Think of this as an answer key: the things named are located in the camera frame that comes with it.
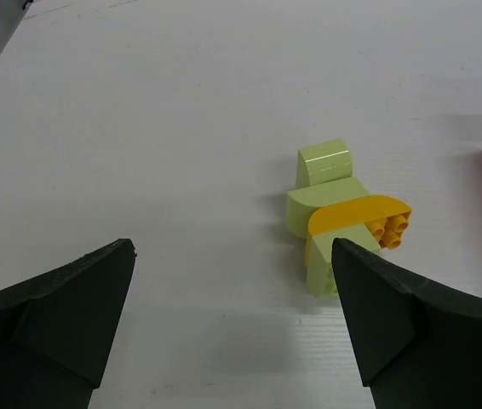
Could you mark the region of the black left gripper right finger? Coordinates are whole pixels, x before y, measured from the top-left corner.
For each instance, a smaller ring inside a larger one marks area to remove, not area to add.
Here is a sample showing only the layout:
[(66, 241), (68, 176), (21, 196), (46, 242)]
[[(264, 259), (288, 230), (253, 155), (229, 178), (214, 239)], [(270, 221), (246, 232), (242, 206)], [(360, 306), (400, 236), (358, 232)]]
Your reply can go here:
[(377, 408), (482, 408), (482, 298), (349, 239), (331, 261), (362, 384)]

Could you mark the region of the light green curved lego top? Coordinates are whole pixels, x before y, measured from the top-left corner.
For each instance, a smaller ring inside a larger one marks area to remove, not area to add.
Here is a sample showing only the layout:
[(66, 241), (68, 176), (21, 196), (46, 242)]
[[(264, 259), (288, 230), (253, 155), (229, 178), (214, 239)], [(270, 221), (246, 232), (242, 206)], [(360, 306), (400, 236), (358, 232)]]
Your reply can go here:
[(353, 175), (353, 159), (343, 139), (298, 150), (296, 188), (311, 187)]

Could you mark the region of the light green curved lego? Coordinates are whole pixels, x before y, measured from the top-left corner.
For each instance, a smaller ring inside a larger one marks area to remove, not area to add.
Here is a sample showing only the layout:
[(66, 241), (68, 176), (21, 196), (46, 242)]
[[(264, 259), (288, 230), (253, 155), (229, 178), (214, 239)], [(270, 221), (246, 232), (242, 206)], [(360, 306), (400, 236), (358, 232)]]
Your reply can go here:
[(311, 187), (353, 175), (353, 159), (343, 139), (298, 150), (296, 188)]
[(305, 239), (309, 219), (316, 210), (369, 194), (354, 176), (290, 190), (286, 194), (286, 227), (296, 237)]

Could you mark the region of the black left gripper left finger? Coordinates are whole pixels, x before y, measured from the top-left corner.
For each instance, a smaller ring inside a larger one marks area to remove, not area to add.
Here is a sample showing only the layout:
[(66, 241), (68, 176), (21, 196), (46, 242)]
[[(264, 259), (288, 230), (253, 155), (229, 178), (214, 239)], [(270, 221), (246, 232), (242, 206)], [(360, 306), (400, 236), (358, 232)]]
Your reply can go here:
[(0, 408), (86, 408), (100, 387), (135, 268), (118, 239), (0, 290)]

